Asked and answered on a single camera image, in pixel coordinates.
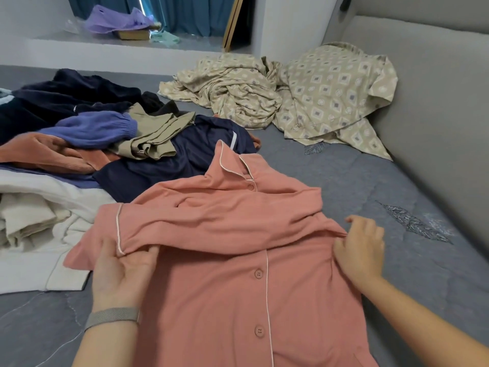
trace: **gray upholstered headboard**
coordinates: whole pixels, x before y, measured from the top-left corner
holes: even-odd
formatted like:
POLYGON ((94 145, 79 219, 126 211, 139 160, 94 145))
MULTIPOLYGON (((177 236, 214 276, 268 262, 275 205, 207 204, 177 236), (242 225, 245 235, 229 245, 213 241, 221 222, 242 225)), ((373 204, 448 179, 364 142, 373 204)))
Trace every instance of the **gray upholstered headboard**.
POLYGON ((394 101, 370 118, 379 137, 489 252, 489 35, 434 26, 489 32, 489 0, 354 0, 346 14, 341 1, 324 42, 386 54, 398 73, 394 101))

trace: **gray mattress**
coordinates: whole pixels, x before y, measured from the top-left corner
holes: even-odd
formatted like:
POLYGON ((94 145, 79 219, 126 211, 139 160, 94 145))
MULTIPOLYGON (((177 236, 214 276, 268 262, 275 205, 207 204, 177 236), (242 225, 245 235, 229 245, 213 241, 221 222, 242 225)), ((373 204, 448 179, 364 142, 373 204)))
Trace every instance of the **gray mattress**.
MULTIPOLYGON (((54 70, 0 67, 0 87, 16 89, 51 79, 54 70)), ((169 76, 98 73, 120 85, 157 91, 169 76)), ((210 114, 194 104, 181 110, 210 114)), ((489 262, 478 254, 392 162, 345 145, 320 153, 285 140, 275 127, 254 132, 260 154, 276 170, 322 188, 323 211, 345 228, 359 214, 385 227, 385 277, 445 320, 489 345, 489 262)), ((91 307, 91 280, 79 292, 28 292, 0 296, 0 367, 69 367, 91 307)), ((380 313, 364 300, 370 350, 379 366, 422 364, 380 313)))

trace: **olive green garment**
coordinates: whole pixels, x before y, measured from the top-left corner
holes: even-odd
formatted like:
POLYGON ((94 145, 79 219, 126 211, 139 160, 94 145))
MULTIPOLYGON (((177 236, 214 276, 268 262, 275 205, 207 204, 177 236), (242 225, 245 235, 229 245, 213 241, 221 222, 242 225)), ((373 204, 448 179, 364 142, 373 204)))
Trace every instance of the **olive green garment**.
POLYGON ((136 137, 115 143, 110 150, 122 157, 134 160, 143 160, 148 157, 159 160, 164 156, 175 155, 176 150, 170 139, 192 123, 195 118, 195 112, 189 112, 180 117, 172 113, 150 116, 139 103, 129 108, 128 113, 138 123, 136 137))

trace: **blue sleeve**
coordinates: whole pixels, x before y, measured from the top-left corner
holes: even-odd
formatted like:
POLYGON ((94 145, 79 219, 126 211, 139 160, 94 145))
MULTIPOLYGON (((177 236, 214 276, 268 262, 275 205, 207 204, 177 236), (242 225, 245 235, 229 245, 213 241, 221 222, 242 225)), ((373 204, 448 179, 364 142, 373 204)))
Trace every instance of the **blue sleeve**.
POLYGON ((60 137, 73 147, 87 149, 105 149, 117 141, 134 138, 137 131, 138 123, 129 114, 109 110, 80 113, 39 130, 60 137))

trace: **forearm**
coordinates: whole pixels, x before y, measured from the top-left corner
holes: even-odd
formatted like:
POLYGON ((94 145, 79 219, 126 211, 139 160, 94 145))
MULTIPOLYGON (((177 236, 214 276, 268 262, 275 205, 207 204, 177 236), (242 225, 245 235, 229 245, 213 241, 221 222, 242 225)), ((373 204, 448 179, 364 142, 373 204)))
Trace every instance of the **forearm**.
POLYGON ((89 328, 72 367, 131 367, 138 337, 133 321, 103 323, 89 328))
POLYGON ((485 367, 489 348, 379 278, 362 290, 427 367, 485 367))

